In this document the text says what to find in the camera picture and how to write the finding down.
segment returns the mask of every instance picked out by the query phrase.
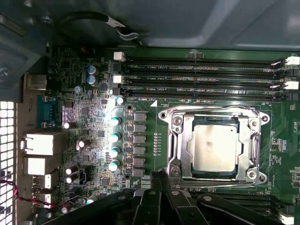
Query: black capacitor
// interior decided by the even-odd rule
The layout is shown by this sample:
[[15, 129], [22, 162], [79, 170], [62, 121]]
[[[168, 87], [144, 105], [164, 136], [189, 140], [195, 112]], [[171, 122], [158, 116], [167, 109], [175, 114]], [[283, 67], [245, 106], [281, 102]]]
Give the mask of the black capacitor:
[[73, 166], [70, 166], [68, 169], [66, 169], [66, 174], [71, 175], [72, 173], [75, 173], [77, 171], [78, 171], [78, 166], [73, 165]]
[[67, 122], [64, 123], [64, 128], [65, 129], [74, 129], [77, 127], [77, 123], [76, 122]]
[[72, 173], [70, 176], [68, 176], [68, 177], [66, 178], [66, 182], [67, 182], [68, 184], [71, 184], [71, 183], [73, 183], [76, 179], [78, 179], [78, 173], [74, 172], [74, 173]]
[[92, 143], [92, 141], [87, 138], [87, 139], [84, 139], [84, 140], [80, 141], [78, 143], [78, 145], [79, 145], [80, 148], [83, 148], [83, 147], [90, 146], [91, 143]]

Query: ram slot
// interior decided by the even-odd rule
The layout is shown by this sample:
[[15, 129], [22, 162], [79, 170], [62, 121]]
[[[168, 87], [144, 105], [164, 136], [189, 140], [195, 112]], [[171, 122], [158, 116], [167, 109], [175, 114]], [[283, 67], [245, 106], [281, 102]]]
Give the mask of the ram slot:
[[238, 78], [238, 79], [273, 79], [273, 73], [269, 72], [241, 72], [241, 71], [130, 71], [125, 76], [131, 77], [217, 77], [217, 78]]
[[179, 99], [198, 99], [198, 100], [232, 100], [232, 101], [277, 101], [284, 99], [281, 95], [261, 96], [261, 95], [229, 95], [229, 94], [211, 94], [211, 93], [157, 93], [129, 91], [129, 97], [132, 98], [179, 98]]
[[156, 63], [164, 63], [164, 62], [203, 62], [203, 63], [226, 63], [226, 64], [252, 64], [252, 65], [264, 65], [269, 67], [271, 65], [271, 61], [263, 61], [263, 60], [215, 60], [215, 59], [201, 59], [201, 58], [133, 58], [129, 59], [131, 63], [137, 62], [156, 62]]
[[156, 64], [156, 63], [136, 63], [125, 65], [125, 70], [129, 71], [255, 71], [255, 72], [273, 72], [273, 70], [259, 66], [249, 64], [223, 64], [218, 63], [168, 63], [168, 64]]
[[192, 88], [192, 89], [231, 89], [231, 90], [272, 90], [271, 84], [265, 83], [225, 83], [225, 82], [187, 82], [187, 81], [134, 81], [129, 80], [126, 87], [155, 87], [155, 88]]

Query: white connector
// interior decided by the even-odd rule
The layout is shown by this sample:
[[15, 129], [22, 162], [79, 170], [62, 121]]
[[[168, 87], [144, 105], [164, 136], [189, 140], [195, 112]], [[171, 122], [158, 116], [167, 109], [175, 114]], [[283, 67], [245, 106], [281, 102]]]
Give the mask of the white connector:
[[122, 75], [113, 75], [112, 76], [112, 82], [113, 83], [124, 83], [124, 76]]
[[279, 213], [279, 219], [285, 225], [294, 225], [295, 223], [295, 218], [293, 216], [281, 212]]
[[300, 65], [300, 57], [299, 56], [290, 56], [286, 60], [287, 66], [299, 66]]
[[113, 53], [113, 60], [125, 62], [125, 54], [124, 52], [114, 52]]
[[287, 81], [283, 83], [285, 90], [298, 90], [299, 89], [299, 81]]

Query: capacitor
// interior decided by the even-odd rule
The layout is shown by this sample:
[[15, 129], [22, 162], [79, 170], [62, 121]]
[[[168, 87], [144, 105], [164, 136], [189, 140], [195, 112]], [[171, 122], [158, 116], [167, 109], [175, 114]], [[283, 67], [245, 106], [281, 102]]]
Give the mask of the capacitor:
[[91, 195], [89, 198], [88, 198], [88, 200], [86, 201], [86, 204], [88, 205], [88, 204], [91, 204], [91, 203], [93, 203], [93, 202], [95, 202], [95, 201], [97, 201], [98, 200], [98, 198], [96, 197], [96, 196], [94, 196], [94, 195]]
[[109, 137], [109, 140], [112, 142], [112, 143], [115, 143], [117, 142], [118, 140], [121, 139], [121, 135], [119, 133], [113, 133], [111, 134], [111, 136]]
[[88, 72], [88, 74], [90, 75], [94, 75], [94, 76], [97, 76], [98, 75], [98, 70], [95, 66], [93, 65], [89, 65], [86, 69], [86, 71]]
[[77, 165], [73, 165], [73, 166], [70, 166], [68, 169], [66, 169], [66, 174], [67, 175], [71, 175], [72, 173], [75, 173], [78, 171], [78, 166]]
[[116, 158], [119, 153], [120, 153], [120, 149], [118, 147], [113, 147], [112, 149], [109, 150], [109, 156], [111, 158]]
[[108, 165], [108, 169], [110, 171], [116, 171], [118, 167], [120, 166], [120, 162], [118, 160], [113, 160], [111, 163]]
[[117, 125], [120, 125], [122, 122], [121, 118], [120, 117], [112, 117], [111, 118], [111, 121], [110, 121], [110, 124], [112, 126], [117, 126]]
[[83, 147], [88, 147], [90, 146], [90, 144], [92, 143], [92, 141], [90, 139], [84, 139], [84, 140], [81, 140], [78, 145], [80, 148], [83, 148]]
[[98, 79], [94, 75], [90, 75], [86, 78], [86, 82], [91, 86], [96, 86], [98, 84]]
[[80, 94], [82, 92], [82, 88], [80, 86], [76, 86], [76, 87], [74, 87], [74, 92], [76, 94]]
[[64, 123], [64, 128], [65, 129], [74, 129], [77, 127], [77, 123], [76, 122], [67, 122]]
[[46, 213], [46, 218], [47, 219], [51, 219], [51, 217], [52, 217], [52, 213], [51, 212]]
[[67, 208], [67, 207], [63, 207], [62, 209], [61, 209], [61, 213], [62, 214], [67, 214], [69, 212], [69, 209]]
[[75, 172], [73, 174], [71, 174], [69, 177], [66, 178], [66, 182], [68, 184], [73, 183], [76, 179], [78, 178], [78, 174]]
[[116, 103], [118, 104], [118, 105], [122, 105], [122, 104], [124, 104], [124, 98], [122, 98], [122, 97], [117, 97], [117, 99], [116, 99]]

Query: blue capacitor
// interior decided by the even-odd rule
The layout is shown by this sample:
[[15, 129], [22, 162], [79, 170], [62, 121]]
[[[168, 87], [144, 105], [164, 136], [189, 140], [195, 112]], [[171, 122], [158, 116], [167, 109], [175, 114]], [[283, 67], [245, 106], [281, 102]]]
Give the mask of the blue capacitor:
[[94, 67], [93, 65], [89, 65], [88, 68], [86, 69], [86, 71], [87, 71], [88, 74], [90, 74], [90, 75], [96, 76], [96, 75], [98, 74], [97, 68]]
[[90, 75], [86, 78], [86, 82], [92, 86], [96, 86], [98, 84], [98, 79], [95, 76]]

